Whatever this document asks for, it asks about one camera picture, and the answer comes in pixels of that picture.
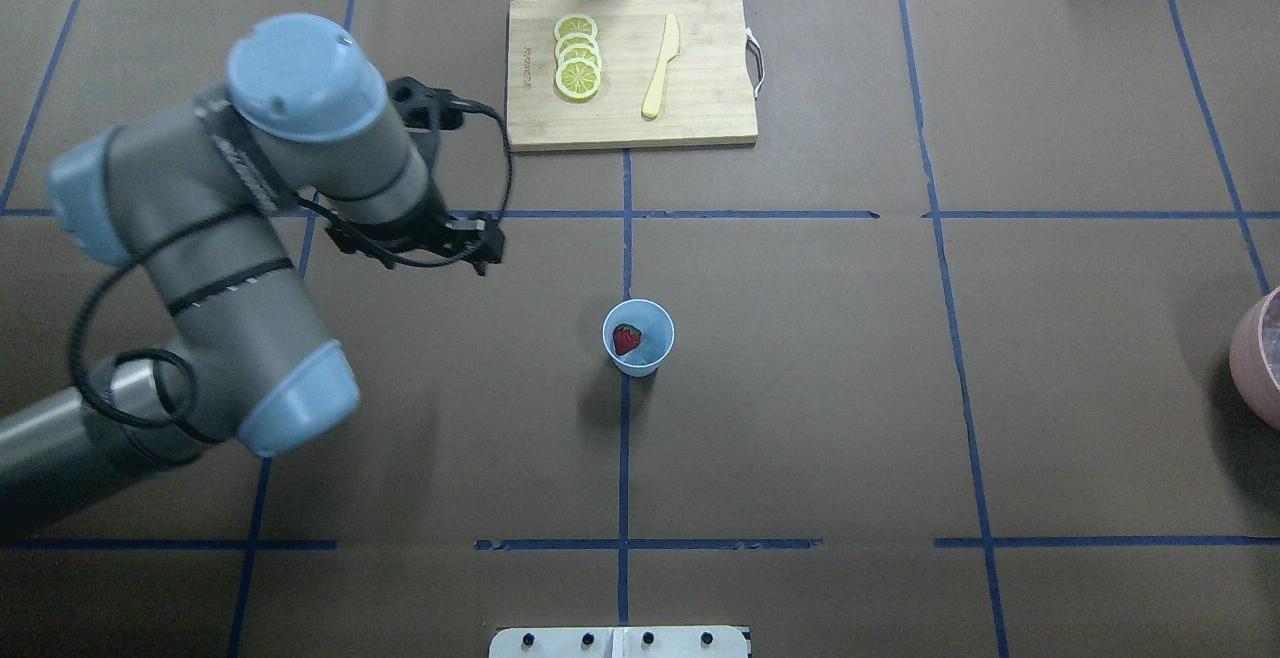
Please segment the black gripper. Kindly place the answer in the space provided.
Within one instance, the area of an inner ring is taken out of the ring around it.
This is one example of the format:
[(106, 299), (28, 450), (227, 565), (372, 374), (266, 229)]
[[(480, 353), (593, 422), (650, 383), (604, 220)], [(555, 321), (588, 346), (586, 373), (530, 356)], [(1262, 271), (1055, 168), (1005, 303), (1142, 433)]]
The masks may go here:
[(342, 253), (365, 253), (388, 269), (443, 268), (467, 262), (485, 278), (503, 262), (506, 234), (495, 213), (454, 218), (430, 178), (401, 179), (372, 197), (342, 201), (326, 196), (326, 234)]

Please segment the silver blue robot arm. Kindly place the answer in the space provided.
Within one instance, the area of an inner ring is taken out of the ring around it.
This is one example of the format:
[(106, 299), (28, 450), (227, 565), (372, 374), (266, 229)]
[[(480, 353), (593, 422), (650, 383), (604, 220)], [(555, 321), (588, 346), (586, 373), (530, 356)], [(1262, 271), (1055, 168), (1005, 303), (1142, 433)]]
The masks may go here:
[(435, 181), (443, 131), (495, 108), (383, 79), (347, 29), (261, 20), (227, 79), (87, 140), (46, 175), (54, 218), (111, 269), (65, 349), (70, 385), (3, 420), (3, 544), (239, 440), (270, 458), (337, 426), (356, 376), (273, 227), (307, 210), (387, 269), (500, 262), (493, 213), (457, 219)]

